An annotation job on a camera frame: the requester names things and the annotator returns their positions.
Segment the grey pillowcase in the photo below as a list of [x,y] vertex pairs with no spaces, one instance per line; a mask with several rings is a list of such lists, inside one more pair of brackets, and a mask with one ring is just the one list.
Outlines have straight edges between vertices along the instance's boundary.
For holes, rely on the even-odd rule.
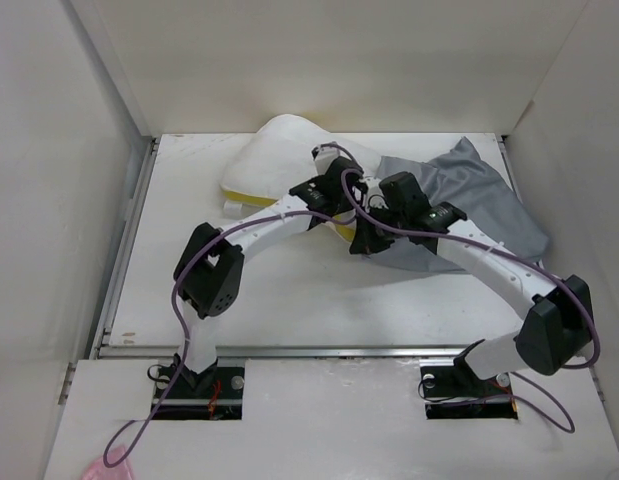
[[548,249],[549,236],[469,139],[461,138],[448,152],[427,162],[384,156],[375,176],[384,179],[403,171],[415,176],[431,204],[448,202],[464,211],[513,254],[538,262]]

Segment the white pillow with yellow edge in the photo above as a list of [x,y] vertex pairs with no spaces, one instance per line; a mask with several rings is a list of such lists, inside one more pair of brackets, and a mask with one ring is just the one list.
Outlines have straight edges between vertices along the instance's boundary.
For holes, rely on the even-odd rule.
[[344,147],[369,174],[378,170],[381,155],[345,137],[292,114],[278,115],[262,126],[229,161],[220,188],[223,213],[240,219],[272,205],[289,189],[317,174],[312,150],[335,142]]

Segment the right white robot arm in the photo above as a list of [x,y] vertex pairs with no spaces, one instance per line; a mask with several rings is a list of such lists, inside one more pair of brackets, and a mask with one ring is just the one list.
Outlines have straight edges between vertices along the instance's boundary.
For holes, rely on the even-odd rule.
[[590,290],[580,277],[556,277],[497,243],[455,205],[431,204],[411,173],[377,180],[348,169],[340,183],[355,211],[352,251],[383,251],[406,238],[480,280],[522,321],[511,333],[466,347],[439,385],[469,396],[502,374],[531,369],[551,376],[586,347],[600,349]]

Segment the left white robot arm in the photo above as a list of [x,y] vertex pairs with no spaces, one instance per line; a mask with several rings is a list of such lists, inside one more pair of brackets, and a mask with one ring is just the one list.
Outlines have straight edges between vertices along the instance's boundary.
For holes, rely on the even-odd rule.
[[256,255],[323,223],[346,226],[360,205],[355,190],[365,190],[364,169],[339,153],[316,160],[318,174],[273,204],[225,227],[210,223],[192,232],[173,273],[171,306],[183,331],[174,355],[173,383],[194,397],[212,387],[217,353],[212,320],[236,301],[244,266]]

